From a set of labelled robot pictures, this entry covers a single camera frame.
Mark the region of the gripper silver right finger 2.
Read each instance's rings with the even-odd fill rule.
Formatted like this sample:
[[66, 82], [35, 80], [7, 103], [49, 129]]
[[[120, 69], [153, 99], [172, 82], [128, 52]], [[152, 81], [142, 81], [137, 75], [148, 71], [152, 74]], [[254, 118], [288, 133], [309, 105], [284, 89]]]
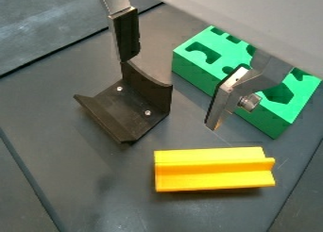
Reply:
[[284, 60], [258, 50], [250, 69], [239, 65], [220, 82], [205, 115], [205, 126], [217, 129], [236, 108], [252, 112], [262, 100], [256, 92], [278, 86], [291, 70], [292, 66]]

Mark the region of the gripper black padded left finger 2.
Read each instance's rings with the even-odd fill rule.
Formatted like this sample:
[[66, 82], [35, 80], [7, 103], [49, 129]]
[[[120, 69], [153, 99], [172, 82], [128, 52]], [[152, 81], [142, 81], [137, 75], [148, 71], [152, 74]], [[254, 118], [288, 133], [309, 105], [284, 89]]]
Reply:
[[130, 60], [140, 53], [138, 9], [130, 0], [99, 0], [108, 12], [109, 26], [116, 33], [120, 61]]

